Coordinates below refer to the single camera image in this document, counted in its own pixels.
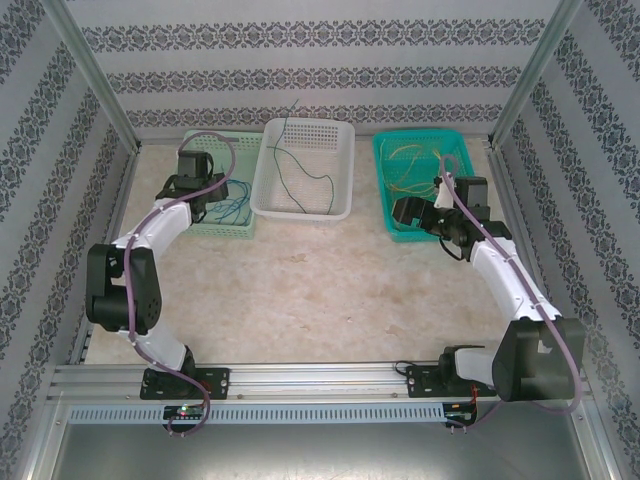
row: green basket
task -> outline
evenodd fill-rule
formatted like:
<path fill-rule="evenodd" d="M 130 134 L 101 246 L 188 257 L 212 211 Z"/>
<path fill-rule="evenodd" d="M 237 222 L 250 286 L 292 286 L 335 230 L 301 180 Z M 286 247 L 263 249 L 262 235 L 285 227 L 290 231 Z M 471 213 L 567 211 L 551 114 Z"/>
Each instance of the green basket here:
<path fill-rule="evenodd" d="M 409 145 L 419 145 L 420 147 L 397 151 Z M 440 161 L 433 150 L 439 152 L 440 155 L 451 154 L 458 159 L 459 166 L 456 175 L 472 176 L 474 174 L 464 139 L 454 130 L 399 130 L 378 133 L 373 137 L 373 151 L 378 171 L 384 223 L 394 242 L 432 242 L 438 239 L 438 237 L 429 235 L 417 227 L 402 225 L 392 217 L 393 205 L 396 200 L 407 196 L 419 196 L 435 201 L 437 191 L 412 195 L 389 188 L 393 185 L 397 188 L 419 192 L 423 190 L 423 187 L 414 187 L 415 185 L 424 184 L 424 188 L 426 188 L 426 184 L 432 184 L 440 170 Z M 453 164 L 447 162 L 446 167 L 447 170 L 451 170 Z"/>
<path fill-rule="evenodd" d="M 186 139 L 200 131 L 202 130 L 189 130 L 185 134 L 184 138 Z M 231 174 L 231 179 L 253 184 L 253 175 L 256 171 L 256 162 L 258 161 L 258 153 L 260 152 L 260 144 L 262 143 L 262 134 L 224 132 L 217 130 L 216 133 L 238 139 L 238 142 L 233 144 L 233 148 L 236 152 L 236 167 Z M 231 166 L 231 153 L 229 151 L 229 147 L 227 147 L 226 143 L 221 142 L 213 135 L 203 135 L 194 138 L 185 146 L 185 150 L 199 150 L 210 153 L 213 157 L 216 173 L 226 172 Z M 241 198 L 240 190 L 230 185 L 228 199 L 233 200 L 235 198 Z M 207 209 L 214 205 L 214 203 L 207 204 Z M 236 217 L 235 214 L 231 215 L 228 219 L 223 220 L 223 222 L 227 223 L 217 223 L 216 217 L 218 215 L 219 214 L 213 212 L 208 213 L 202 222 L 194 223 L 184 232 L 184 234 L 245 238 L 248 240 L 253 238 L 253 232 L 256 227 L 256 217 L 251 211 L 248 199 L 240 209 L 240 214 L 238 215 L 240 221 L 248 219 L 246 225 L 235 225 L 233 223 Z"/>

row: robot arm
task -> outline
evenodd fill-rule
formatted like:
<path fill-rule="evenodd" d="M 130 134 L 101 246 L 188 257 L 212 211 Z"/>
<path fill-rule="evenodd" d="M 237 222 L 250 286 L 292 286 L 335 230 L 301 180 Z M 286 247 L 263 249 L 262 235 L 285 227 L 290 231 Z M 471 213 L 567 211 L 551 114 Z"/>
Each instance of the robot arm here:
<path fill-rule="evenodd" d="M 156 196 L 152 212 L 160 209 L 137 234 L 138 226 L 110 245 L 94 245 L 88 254 L 86 313 L 89 321 L 102 325 L 125 338 L 129 335 L 129 309 L 125 286 L 113 279 L 124 272 L 124 251 L 132 236 L 131 278 L 136 315 L 136 343 L 147 357 L 189 377 L 195 374 L 195 361 L 188 347 L 179 342 L 160 321 L 162 297 L 155 259 L 176 237 L 206 215 L 206 204 L 228 196 L 226 183 L 208 194 L 188 202 L 178 201 L 193 192 L 219 182 L 223 174 L 213 173 L 213 159 L 204 152 L 182 151 L 178 171 L 169 177 Z"/>
<path fill-rule="evenodd" d="M 435 180 L 437 186 L 441 178 Z M 495 246 L 456 207 L 446 188 L 439 189 L 435 202 L 405 197 L 397 200 L 394 219 L 417 225 L 427 233 L 460 247 L 460 260 L 470 262 L 485 279 L 506 322 L 506 332 L 497 350 L 482 347 L 447 347 L 440 357 L 443 381 L 474 380 L 493 387 L 505 401 L 545 400 L 574 396 L 573 376 L 558 343 L 538 311 L 541 307 L 567 344 L 579 366 L 582 360 L 584 329 L 577 319 L 562 318 L 560 312 L 540 292 L 518 258 L 511 233 L 503 222 L 490 220 L 487 182 L 480 177 L 460 177 L 455 191 L 471 213 L 507 252 L 523 273 L 534 293 L 535 303 L 523 282 Z"/>

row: green wire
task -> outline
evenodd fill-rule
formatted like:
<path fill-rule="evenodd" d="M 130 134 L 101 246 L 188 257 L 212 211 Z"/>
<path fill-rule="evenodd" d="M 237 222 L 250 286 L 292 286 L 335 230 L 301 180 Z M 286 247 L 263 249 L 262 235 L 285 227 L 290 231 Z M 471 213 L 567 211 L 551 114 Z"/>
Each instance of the green wire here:
<path fill-rule="evenodd" d="M 289 195 L 289 198 L 291 200 L 293 200 L 294 202 L 296 202 L 296 204 L 300 207 L 300 210 L 302 210 L 303 213 L 307 213 L 307 211 L 304 209 L 304 207 L 302 205 L 300 205 L 300 202 L 298 202 L 293 195 L 291 195 L 291 192 L 289 191 L 289 189 L 287 188 L 287 185 L 284 183 L 284 179 L 282 178 L 282 171 L 280 170 L 280 164 L 278 163 L 278 158 L 276 156 L 276 151 L 280 151 L 280 152 L 284 152 L 287 155 L 289 155 L 291 158 L 293 158 L 295 160 L 295 162 L 298 164 L 298 166 L 300 167 L 300 170 L 302 170 L 305 175 L 307 175 L 309 178 L 313 178 L 314 180 L 321 180 L 323 178 L 328 178 L 329 181 L 331 182 L 331 203 L 329 203 L 329 210 L 327 210 L 327 215 L 329 215 L 329 213 L 331 212 L 331 208 L 333 207 L 333 200 L 335 198 L 335 188 L 333 185 L 333 180 L 331 179 L 331 177 L 329 175 L 322 175 L 320 177 L 316 177 L 314 175 L 311 175 L 309 172 L 307 172 L 304 167 L 300 164 L 300 162 L 298 161 L 298 159 L 295 157 L 295 155 L 291 152 L 289 152 L 288 150 L 285 150 L 284 148 L 279 148 L 278 144 L 280 143 L 280 140 L 282 140 L 282 137 L 284 136 L 284 132 L 287 129 L 287 121 L 289 120 L 289 114 L 291 113 L 291 110 L 293 110 L 296 106 L 296 104 L 298 103 L 298 100 L 296 100 L 293 105 L 291 105 L 291 107 L 289 107 L 289 109 L 287 110 L 287 115 L 284 117 L 284 125 L 282 126 L 282 132 L 280 133 L 280 136 L 278 137 L 278 140 L 276 140 L 276 143 L 273 147 L 267 147 L 267 148 L 271 148 L 273 149 L 273 160 L 276 162 L 276 168 L 278 169 L 278 175 L 280 176 L 280 183 L 282 183 L 282 186 L 284 187 L 285 192 L 287 192 L 287 195 Z"/>

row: beige marble floor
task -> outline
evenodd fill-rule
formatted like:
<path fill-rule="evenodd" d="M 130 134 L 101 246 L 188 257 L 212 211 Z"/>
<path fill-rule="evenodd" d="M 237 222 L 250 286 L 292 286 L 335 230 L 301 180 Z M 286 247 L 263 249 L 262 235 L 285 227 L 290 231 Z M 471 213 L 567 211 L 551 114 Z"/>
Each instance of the beige marble floor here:
<path fill-rule="evenodd" d="M 491 180 L 480 140 L 477 175 Z M 175 147 L 145 146 L 122 231 L 173 172 Z M 501 218 L 490 188 L 494 218 Z M 258 219 L 254 240 L 180 236 L 157 261 L 161 321 L 205 363 L 435 359 L 446 345 L 496 344 L 504 323 L 488 287 L 437 243 L 397 244 L 383 217 L 370 140 L 356 144 L 353 208 L 334 228 Z M 87 363 L 143 363 L 94 329 Z"/>

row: wall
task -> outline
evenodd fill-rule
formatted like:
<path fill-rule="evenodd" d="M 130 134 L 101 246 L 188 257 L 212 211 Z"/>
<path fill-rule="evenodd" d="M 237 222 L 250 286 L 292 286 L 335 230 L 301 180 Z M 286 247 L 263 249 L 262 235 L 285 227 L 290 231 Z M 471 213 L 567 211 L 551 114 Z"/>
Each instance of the wall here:
<path fill-rule="evenodd" d="M 128 152 L 40 3 L 0 5 L 0 479 L 82 318 Z"/>
<path fill-rule="evenodd" d="M 75 0 L 142 139 L 283 116 L 488 134 L 558 0 Z"/>
<path fill-rule="evenodd" d="M 582 5 L 503 146 L 547 290 L 587 329 L 624 478 L 640 478 L 639 9 Z"/>

